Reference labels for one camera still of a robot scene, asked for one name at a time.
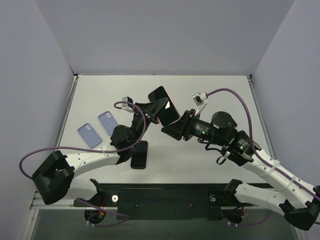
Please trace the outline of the lilac phone case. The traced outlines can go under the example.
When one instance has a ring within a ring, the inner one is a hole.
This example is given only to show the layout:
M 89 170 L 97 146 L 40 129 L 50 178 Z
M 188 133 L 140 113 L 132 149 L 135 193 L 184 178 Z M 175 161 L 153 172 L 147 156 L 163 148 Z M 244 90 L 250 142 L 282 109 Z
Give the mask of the lilac phone case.
M 118 126 L 118 123 L 112 113 L 110 111 L 106 111 L 101 113 L 98 116 L 100 123 L 102 124 L 103 128 L 107 132 L 109 136 L 113 135 L 114 129 Z

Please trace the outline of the blue phone case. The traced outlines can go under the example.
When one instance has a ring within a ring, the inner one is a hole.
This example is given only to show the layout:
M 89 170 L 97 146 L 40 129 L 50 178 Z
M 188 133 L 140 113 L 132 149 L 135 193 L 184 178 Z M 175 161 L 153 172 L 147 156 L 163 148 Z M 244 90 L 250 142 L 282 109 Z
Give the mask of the blue phone case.
M 79 127 L 77 132 L 90 149 L 94 149 L 103 142 L 102 138 L 89 123 L 85 123 Z

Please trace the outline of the large phone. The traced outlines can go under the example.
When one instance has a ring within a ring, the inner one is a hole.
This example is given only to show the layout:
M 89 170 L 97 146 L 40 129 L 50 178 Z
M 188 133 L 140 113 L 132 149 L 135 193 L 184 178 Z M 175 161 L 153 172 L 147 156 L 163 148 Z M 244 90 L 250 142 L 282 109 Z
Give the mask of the large phone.
M 236 123 L 236 121 L 232 117 L 230 117 L 229 125 L 231 128 L 236 128 L 238 126 L 238 124 Z

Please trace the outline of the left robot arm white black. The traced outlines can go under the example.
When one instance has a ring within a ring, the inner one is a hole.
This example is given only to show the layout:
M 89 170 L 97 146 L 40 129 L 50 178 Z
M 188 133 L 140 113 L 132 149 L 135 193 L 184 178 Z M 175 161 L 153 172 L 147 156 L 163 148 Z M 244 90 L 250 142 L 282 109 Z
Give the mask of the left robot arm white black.
M 63 199 L 73 180 L 86 172 L 119 165 L 130 159 L 149 125 L 159 124 L 158 117 L 168 102 L 167 97 L 148 103 L 133 103 L 130 97 L 116 102 L 114 107 L 133 113 L 133 119 L 131 126 L 118 125 L 114 128 L 110 137 L 111 150 L 107 147 L 76 148 L 74 154 L 63 154 L 63 147 L 53 148 L 31 177 L 43 202 L 51 205 Z

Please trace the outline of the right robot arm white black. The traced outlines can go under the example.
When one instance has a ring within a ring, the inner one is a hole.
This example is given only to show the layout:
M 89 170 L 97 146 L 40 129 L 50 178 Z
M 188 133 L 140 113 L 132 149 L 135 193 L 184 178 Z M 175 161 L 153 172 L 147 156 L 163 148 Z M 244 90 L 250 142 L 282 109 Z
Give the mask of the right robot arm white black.
M 223 192 L 226 203 L 234 205 L 239 202 L 269 209 L 304 231 L 316 223 L 320 214 L 318 186 L 295 176 L 251 141 L 245 131 L 236 130 L 237 124 L 229 113 L 218 111 L 212 115 L 211 122 L 205 122 L 194 112 L 185 111 L 178 121 L 161 131 L 178 141 L 197 137 L 207 145 L 220 146 L 225 161 L 256 174 L 273 187 L 273 190 L 262 189 L 233 179 Z

